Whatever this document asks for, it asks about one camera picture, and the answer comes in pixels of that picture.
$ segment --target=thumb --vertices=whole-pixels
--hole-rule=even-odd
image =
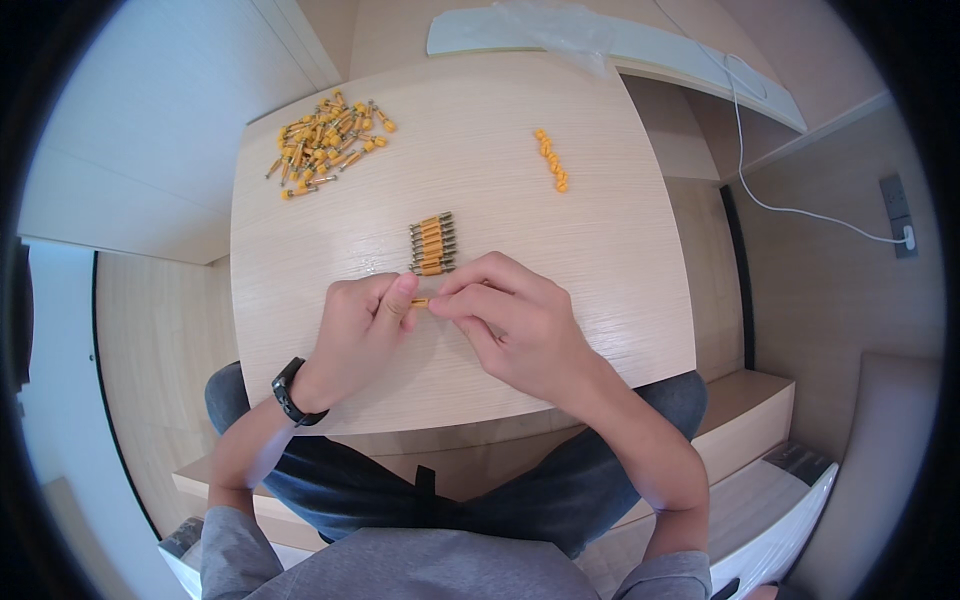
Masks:
[[[410,300],[417,293],[420,280],[412,273],[404,273],[394,279],[387,288],[373,318],[373,328],[383,331],[397,331],[400,321],[410,310]]]

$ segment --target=hand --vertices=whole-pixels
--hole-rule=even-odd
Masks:
[[[384,273],[330,285],[317,345],[290,391],[297,408],[320,413],[380,375],[404,333],[413,331],[410,300],[418,284],[412,273]]]
[[[484,371],[530,396],[568,409],[609,368],[574,320],[566,290],[500,252],[458,268],[438,293],[430,312],[464,332]],[[506,333],[493,335],[488,324]]]

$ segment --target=person's left hand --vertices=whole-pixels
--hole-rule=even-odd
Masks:
[[[413,331],[410,300],[419,283],[412,273],[384,273],[330,285],[317,345],[290,390],[297,408],[321,413],[380,375],[404,333]]]

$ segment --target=plastic bag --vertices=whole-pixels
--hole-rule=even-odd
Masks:
[[[616,31],[604,17],[580,4],[552,0],[494,2],[494,12],[515,34],[560,55],[596,77],[607,78],[607,57]]]

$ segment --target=white cabinet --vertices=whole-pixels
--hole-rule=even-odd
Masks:
[[[199,264],[227,254],[244,127],[338,83],[308,77],[285,44],[252,0],[124,3],[51,114],[19,233]]]

